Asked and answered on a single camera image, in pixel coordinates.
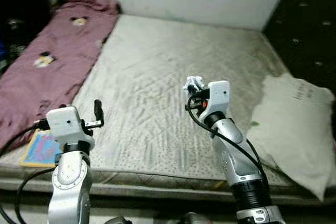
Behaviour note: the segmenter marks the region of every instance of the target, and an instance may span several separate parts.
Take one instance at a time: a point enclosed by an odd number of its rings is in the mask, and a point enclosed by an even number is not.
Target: mattress
[[[94,130],[91,193],[109,196],[225,200],[233,197],[217,168],[209,135],[184,111],[187,76],[229,80],[229,112],[246,133],[263,97],[265,76],[288,72],[260,32],[122,15],[73,104],[94,119],[103,104],[105,126]],[[35,171],[20,167],[25,146],[0,161],[0,188],[16,189]],[[319,204],[284,174],[265,167],[277,204]],[[50,175],[27,185],[51,191]],[[328,191],[326,202],[336,194]]]

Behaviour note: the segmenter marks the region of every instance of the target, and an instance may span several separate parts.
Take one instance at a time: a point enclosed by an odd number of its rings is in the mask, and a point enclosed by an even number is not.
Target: cable connector
[[[43,131],[50,130],[50,126],[46,118],[34,121],[34,126]]]

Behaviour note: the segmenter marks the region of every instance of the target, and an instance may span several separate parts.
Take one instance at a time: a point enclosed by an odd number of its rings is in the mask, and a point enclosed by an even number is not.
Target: floor
[[[15,217],[12,205],[4,204],[5,211]],[[47,223],[46,206],[22,206],[22,216],[28,224]],[[336,217],[332,209],[330,211],[319,211],[317,209],[285,210],[282,212],[287,224],[331,224],[336,223]],[[130,208],[92,208],[90,224],[104,224],[109,219],[123,215],[134,224],[174,224],[179,220],[179,215],[170,211],[156,211],[150,209],[130,209]],[[235,222],[234,213],[207,214],[214,224],[232,224]]]

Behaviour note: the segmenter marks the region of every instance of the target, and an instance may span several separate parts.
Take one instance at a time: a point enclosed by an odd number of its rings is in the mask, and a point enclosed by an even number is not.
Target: colorful book cover
[[[55,156],[61,153],[59,144],[49,131],[36,130],[21,160],[22,166],[55,167]]]

